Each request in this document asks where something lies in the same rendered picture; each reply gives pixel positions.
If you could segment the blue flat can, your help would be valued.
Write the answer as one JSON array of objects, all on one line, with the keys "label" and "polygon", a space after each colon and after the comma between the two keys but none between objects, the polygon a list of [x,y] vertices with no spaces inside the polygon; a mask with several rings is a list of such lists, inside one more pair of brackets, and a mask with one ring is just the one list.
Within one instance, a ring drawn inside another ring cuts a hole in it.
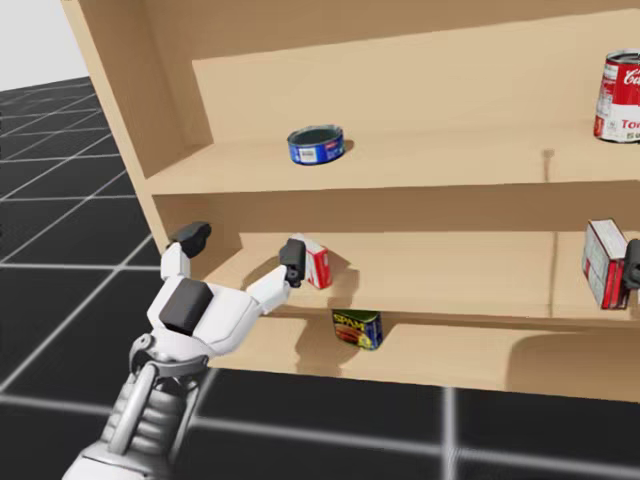
[{"label": "blue flat can", "polygon": [[345,153],[344,133],[337,125],[308,126],[287,137],[293,163],[315,166],[330,163]]}]

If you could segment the pale wooden shelf unit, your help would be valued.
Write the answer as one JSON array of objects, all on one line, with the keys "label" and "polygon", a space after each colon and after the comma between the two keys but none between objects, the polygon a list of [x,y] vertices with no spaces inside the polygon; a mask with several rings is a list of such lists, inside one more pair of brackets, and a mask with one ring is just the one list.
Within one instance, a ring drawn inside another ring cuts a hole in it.
[{"label": "pale wooden shelf unit", "polygon": [[[640,402],[640,305],[597,306],[589,220],[640,236],[640,145],[593,136],[640,0],[61,0],[159,247],[243,287],[303,233],[333,283],[223,368]],[[287,137],[342,128],[292,162]],[[369,351],[334,309],[381,313]]]}]

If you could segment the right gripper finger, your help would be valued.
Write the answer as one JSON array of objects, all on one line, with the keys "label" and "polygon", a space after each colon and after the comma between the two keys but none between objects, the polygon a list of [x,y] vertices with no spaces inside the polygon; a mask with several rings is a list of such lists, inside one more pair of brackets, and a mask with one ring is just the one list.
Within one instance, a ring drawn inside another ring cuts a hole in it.
[{"label": "right gripper finger", "polygon": [[629,290],[640,289],[640,239],[632,239],[627,244],[622,282]]}]

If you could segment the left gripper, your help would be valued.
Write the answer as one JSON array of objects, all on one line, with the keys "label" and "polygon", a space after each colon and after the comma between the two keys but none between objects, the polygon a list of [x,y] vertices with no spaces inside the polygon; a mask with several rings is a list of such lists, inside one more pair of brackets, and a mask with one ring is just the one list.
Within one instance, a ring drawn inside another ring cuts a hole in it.
[{"label": "left gripper", "polygon": [[207,222],[192,222],[169,237],[161,256],[164,285],[147,311],[156,349],[171,358],[219,357],[242,343],[256,319],[288,301],[306,275],[306,245],[289,238],[279,251],[279,265],[246,292],[187,279],[191,260],[206,247]]}]

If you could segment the small red and white carton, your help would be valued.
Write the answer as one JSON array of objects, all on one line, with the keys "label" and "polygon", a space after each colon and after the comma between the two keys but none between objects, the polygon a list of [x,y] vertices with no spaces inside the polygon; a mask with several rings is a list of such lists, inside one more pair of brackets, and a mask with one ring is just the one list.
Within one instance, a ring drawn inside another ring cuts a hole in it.
[{"label": "small red and white carton", "polygon": [[317,289],[328,288],[332,283],[329,250],[301,233],[293,234],[291,239],[300,240],[305,244],[305,280]]}]

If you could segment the green and blue rectangular can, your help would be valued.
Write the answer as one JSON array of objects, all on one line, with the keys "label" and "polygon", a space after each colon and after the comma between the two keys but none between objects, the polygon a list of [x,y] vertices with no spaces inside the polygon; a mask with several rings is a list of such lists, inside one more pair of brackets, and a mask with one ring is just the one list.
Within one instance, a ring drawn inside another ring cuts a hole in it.
[{"label": "green and blue rectangular can", "polygon": [[377,350],[384,339],[382,317],[378,311],[334,309],[334,332],[338,339],[364,350]]}]

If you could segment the large red and white carton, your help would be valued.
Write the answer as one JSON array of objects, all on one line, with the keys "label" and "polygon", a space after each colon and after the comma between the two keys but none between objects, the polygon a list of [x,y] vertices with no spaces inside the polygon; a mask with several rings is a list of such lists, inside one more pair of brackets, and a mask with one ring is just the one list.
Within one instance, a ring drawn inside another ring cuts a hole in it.
[{"label": "large red and white carton", "polygon": [[601,310],[625,310],[630,291],[624,286],[627,240],[614,219],[590,220],[581,268]]}]

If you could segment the red and white can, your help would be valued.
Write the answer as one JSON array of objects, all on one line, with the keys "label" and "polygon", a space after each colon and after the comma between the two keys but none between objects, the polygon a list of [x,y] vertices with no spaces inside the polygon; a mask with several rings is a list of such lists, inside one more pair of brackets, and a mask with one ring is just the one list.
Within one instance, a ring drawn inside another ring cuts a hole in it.
[{"label": "red and white can", "polygon": [[640,143],[640,49],[606,56],[593,134],[613,143]]}]

